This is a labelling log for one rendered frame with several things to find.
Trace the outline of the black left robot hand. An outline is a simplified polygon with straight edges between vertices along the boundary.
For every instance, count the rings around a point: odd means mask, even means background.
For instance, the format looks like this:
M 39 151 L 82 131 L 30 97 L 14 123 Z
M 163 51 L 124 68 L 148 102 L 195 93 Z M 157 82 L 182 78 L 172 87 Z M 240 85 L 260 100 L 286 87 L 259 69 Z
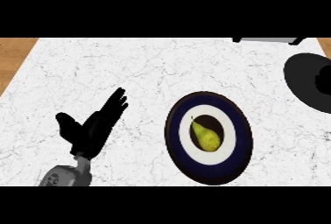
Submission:
M 101 110 L 90 115 L 83 124 L 67 113 L 56 114 L 59 135 L 73 144 L 71 155 L 90 160 L 101 153 L 113 128 L 129 106 L 124 93 L 126 90 L 120 87 Z

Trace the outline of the dark blue and white plate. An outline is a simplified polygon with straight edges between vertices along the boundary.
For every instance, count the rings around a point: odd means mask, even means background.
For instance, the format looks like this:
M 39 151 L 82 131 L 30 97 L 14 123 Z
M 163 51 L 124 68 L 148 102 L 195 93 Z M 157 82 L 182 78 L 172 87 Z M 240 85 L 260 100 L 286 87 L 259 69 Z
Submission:
M 203 151 L 191 138 L 192 121 L 210 116 L 222 125 L 223 139 L 215 152 Z M 206 185 L 234 181 L 250 163 L 254 139 L 244 112 L 221 94 L 201 91 L 185 95 L 170 109 L 164 126 L 170 158 L 182 173 Z

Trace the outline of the dark grey pan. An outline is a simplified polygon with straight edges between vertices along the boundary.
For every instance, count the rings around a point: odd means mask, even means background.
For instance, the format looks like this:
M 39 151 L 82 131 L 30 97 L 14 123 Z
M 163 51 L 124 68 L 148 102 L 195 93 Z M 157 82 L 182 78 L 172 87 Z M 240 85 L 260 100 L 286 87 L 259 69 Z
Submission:
M 284 63 L 284 80 L 299 100 L 331 114 L 331 59 L 299 53 Z

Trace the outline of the yellow-green pear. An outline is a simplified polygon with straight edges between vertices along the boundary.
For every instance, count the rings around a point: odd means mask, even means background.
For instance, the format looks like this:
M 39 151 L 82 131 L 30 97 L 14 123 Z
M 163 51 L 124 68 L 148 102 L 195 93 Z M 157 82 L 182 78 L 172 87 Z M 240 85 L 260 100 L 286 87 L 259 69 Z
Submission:
M 191 140 L 201 151 L 216 152 L 223 143 L 223 126 L 212 115 L 191 119 Z

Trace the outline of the grey appliance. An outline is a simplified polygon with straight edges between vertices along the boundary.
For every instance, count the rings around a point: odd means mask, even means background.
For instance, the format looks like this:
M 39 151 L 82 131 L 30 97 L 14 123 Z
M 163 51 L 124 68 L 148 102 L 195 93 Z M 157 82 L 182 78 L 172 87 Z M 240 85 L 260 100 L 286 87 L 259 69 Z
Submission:
M 287 43 L 290 46 L 297 46 L 303 40 L 305 38 L 232 38 L 234 43 L 241 41 L 278 42 Z

